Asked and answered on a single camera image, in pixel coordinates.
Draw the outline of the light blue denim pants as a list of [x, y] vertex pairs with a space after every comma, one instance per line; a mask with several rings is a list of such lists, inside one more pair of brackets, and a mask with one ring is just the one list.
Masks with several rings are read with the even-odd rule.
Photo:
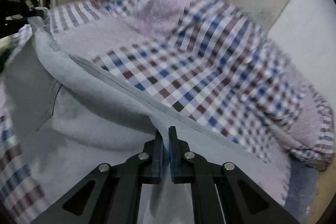
[[49, 207], [99, 164], [120, 164], [141, 152], [156, 132], [167, 143], [170, 126], [193, 151], [216, 164], [234, 162], [279, 205], [285, 205], [288, 171], [263, 162], [90, 61], [68, 54], [41, 18], [33, 17], [28, 24], [50, 35], [37, 40], [36, 50], [60, 85], [51, 118], [33, 135], [42, 138], [42, 147], [32, 171]]

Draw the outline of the blue plush pillow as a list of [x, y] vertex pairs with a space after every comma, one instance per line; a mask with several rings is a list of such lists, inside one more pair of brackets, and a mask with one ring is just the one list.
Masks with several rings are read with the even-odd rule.
[[308, 223], [317, 196], [319, 171], [290, 157], [291, 171], [285, 210], [300, 223]]

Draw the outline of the checkered patchwork bed sheet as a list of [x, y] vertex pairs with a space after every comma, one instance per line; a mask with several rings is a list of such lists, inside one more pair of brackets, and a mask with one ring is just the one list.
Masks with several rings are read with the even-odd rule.
[[50, 205], [32, 166], [41, 137], [33, 135], [53, 114], [59, 83], [37, 55], [37, 40], [50, 38], [25, 24], [5, 38], [9, 57], [1, 70], [1, 205], [14, 223], [31, 223]]

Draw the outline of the checkered folded quilt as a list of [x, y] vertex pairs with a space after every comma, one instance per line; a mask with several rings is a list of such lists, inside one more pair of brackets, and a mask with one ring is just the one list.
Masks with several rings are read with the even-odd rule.
[[84, 0], [50, 9], [70, 53], [272, 161], [335, 157], [333, 111], [291, 59], [226, 0]]

